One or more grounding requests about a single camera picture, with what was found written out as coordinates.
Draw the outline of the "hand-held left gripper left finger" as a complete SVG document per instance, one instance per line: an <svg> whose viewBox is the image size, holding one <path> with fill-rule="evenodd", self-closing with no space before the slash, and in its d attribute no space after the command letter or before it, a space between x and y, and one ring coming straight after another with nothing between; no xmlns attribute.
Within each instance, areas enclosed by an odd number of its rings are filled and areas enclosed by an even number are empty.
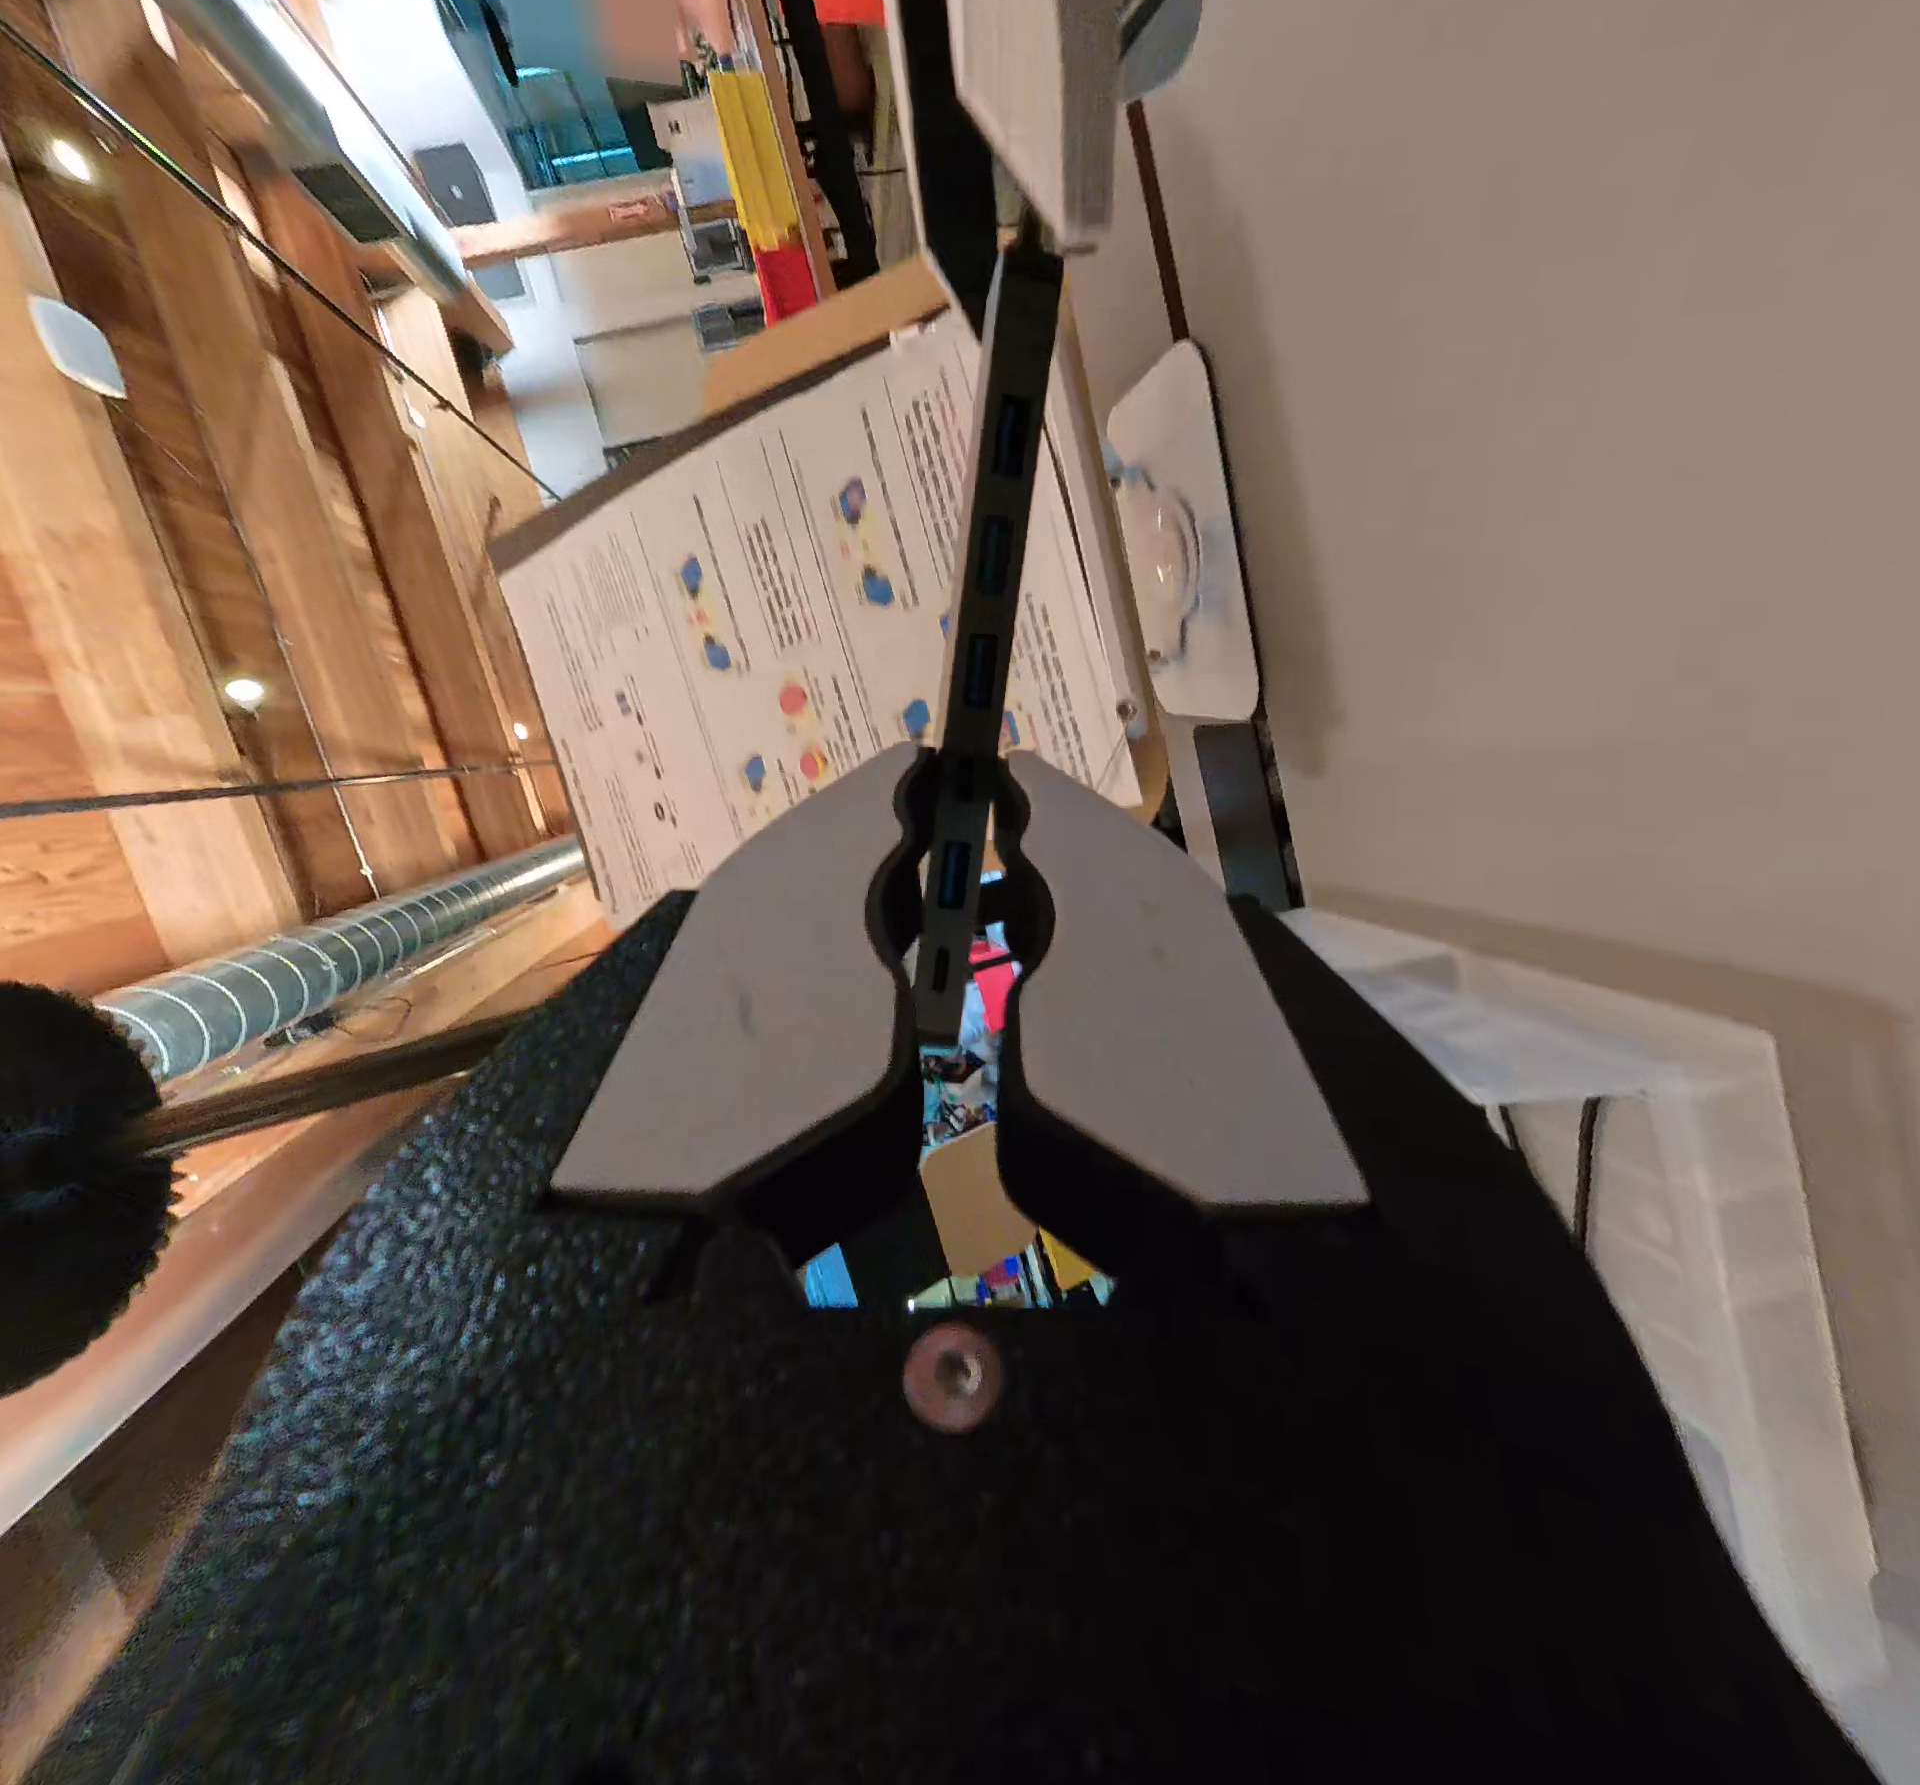
<svg viewBox="0 0 1920 1785"><path fill-rule="evenodd" d="M750 1230L804 1267L918 1183L924 752L746 839L691 900L559 1168L553 1204Z"/></svg>

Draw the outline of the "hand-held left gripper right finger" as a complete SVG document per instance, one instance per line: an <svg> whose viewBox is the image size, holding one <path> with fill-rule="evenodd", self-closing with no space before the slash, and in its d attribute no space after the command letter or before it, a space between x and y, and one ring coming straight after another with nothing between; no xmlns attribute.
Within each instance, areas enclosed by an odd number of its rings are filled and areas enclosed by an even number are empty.
<svg viewBox="0 0 1920 1785"><path fill-rule="evenodd" d="M1097 1270L1210 1270L1241 1228L1370 1192L1226 891L1034 752L997 837L1020 981L999 1171Z"/></svg>

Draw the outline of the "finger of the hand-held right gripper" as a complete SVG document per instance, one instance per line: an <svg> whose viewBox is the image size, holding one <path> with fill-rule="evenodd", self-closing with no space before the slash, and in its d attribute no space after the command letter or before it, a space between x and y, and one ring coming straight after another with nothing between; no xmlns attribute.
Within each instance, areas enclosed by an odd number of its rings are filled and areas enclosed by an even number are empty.
<svg viewBox="0 0 1920 1785"><path fill-rule="evenodd" d="M924 248L986 256L997 179L1069 253L1114 213L1120 0L885 0Z"/></svg>

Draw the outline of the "grey USB hub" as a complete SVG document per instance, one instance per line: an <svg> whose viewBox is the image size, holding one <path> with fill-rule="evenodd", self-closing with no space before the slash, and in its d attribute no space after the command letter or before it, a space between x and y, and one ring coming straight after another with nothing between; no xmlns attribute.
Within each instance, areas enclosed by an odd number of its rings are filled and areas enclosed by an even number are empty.
<svg viewBox="0 0 1920 1785"><path fill-rule="evenodd" d="M924 850L910 996L927 1047L953 1045L965 1018L1062 288L1065 256L1044 220L1020 215L982 315L941 737L909 787Z"/></svg>

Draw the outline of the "clear plastic box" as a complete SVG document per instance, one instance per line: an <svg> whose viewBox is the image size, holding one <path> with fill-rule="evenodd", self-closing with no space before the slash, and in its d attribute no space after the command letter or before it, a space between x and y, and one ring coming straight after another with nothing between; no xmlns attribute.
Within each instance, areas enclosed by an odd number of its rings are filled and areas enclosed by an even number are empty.
<svg viewBox="0 0 1920 1785"><path fill-rule="evenodd" d="M1714 1521L1917 1781L1917 1028L1859 992L1359 892L1292 928L1518 1145Z"/></svg>

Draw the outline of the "grey desk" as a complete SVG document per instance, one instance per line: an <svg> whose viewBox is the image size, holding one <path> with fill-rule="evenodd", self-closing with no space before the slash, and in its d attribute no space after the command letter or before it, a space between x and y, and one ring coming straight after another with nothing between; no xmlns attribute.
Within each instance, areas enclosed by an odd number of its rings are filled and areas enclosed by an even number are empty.
<svg viewBox="0 0 1920 1785"><path fill-rule="evenodd" d="M1772 1038L1917 1781L1917 0L1204 0L1145 119L1309 894Z"/></svg>

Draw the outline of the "yellow red bin stack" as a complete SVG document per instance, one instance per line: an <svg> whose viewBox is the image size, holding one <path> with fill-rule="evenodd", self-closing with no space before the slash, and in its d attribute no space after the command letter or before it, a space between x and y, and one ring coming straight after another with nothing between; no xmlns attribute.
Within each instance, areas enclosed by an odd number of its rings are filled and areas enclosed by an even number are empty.
<svg viewBox="0 0 1920 1785"><path fill-rule="evenodd" d="M792 127L760 73L706 73L719 143L733 190L733 217L746 240L764 320L777 327L835 292L835 269L813 181Z"/></svg>

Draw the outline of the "wooden document stand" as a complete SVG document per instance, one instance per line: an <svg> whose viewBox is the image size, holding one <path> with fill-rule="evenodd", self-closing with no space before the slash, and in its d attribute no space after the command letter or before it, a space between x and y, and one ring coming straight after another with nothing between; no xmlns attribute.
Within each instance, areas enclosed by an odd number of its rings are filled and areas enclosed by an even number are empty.
<svg viewBox="0 0 1920 1785"><path fill-rule="evenodd" d="M889 269L736 351L715 375L719 408L760 361L789 378L819 351L941 313L962 316L928 265ZM1193 857L1226 891L1288 909L1296 883L1256 728L1260 668L1202 351L1177 342L1101 426L1065 304L1030 508L1000 750L1038 755L1140 817L1171 790Z"/></svg>

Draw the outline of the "silver ventilation duct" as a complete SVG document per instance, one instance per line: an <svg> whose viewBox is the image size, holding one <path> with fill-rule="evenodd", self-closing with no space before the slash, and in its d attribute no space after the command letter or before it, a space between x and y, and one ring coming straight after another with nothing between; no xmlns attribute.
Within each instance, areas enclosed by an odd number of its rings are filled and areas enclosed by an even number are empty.
<svg viewBox="0 0 1920 1785"><path fill-rule="evenodd" d="M588 872L580 840L559 839L110 992L94 1007L168 1085L318 1020Z"/></svg>

